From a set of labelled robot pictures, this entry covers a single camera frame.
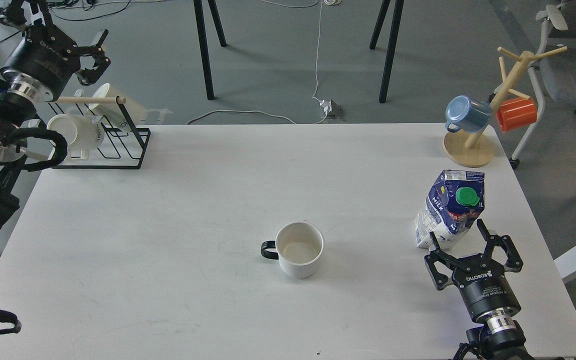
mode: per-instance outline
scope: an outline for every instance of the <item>white mug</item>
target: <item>white mug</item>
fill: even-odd
[[[279,260],[283,272],[297,279],[308,278],[317,271],[323,251],[324,235],[317,227],[303,221],[289,223],[279,230],[274,241],[261,244],[264,258]]]
[[[135,126],[139,122],[146,119],[146,109],[139,102],[132,100],[132,98],[126,96],[126,94],[121,90],[107,82],[103,84],[99,89],[97,89],[92,95],[93,98],[114,99],[116,99],[118,96],[120,98],[126,98],[124,107],[126,108],[126,111],[128,111],[128,114],[130,115],[130,118],[132,119],[132,122],[135,124]],[[122,114],[121,109],[119,109],[119,105],[117,105],[117,103],[90,104],[89,109],[94,112],[95,115],[105,116],[108,119],[108,123],[110,123],[110,125],[118,128],[119,130],[122,130],[122,132],[131,131],[130,125],[128,124],[124,114]]]
[[[73,159],[73,152],[78,151],[78,159],[87,160],[89,150],[98,148],[106,135],[101,125],[93,120],[89,115],[57,114],[48,121],[46,129],[54,130],[66,139],[70,159]]]

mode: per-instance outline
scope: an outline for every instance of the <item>milk carton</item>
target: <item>milk carton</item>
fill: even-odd
[[[428,191],[425,205],[414,219],[416,246],[427,249],[434,232],[448,250],[470,230],[484,211],[484,173],[444,170]]]

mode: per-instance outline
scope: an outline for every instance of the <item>orange cup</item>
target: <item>orange cup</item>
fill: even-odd
[[[532,98],[515,97],[503,101],[496,112],[496,120],[499,122],[502,132],[509,132],[522,126],[533,124],[537,121],[537,107]]]

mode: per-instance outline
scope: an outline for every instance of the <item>wooden mug stand base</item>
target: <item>wooden mug stand base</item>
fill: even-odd
[[[460,166],[485,166],[495,155],[492,141],[486,136],[480,136],[472,148],[467,148],[465,144],[469,135],[464,130],[446,133],[443,137],[443,151]]]

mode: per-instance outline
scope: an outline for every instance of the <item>white table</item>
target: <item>white table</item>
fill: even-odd
[[[23,324],[0,335],[0,359],[445,359],[476,326],[415,247],[430,186],[462,169],[442,123],[151,129],[141,170],[41,174],[0,259],[0,309]],[[575,309],[486,135],[481,218],[525,262],[507,278],[526,349],[576,356]],[[302,220],[326,252],[295,280],[259,247]],[[450,253],[483,249],[473,229]]]

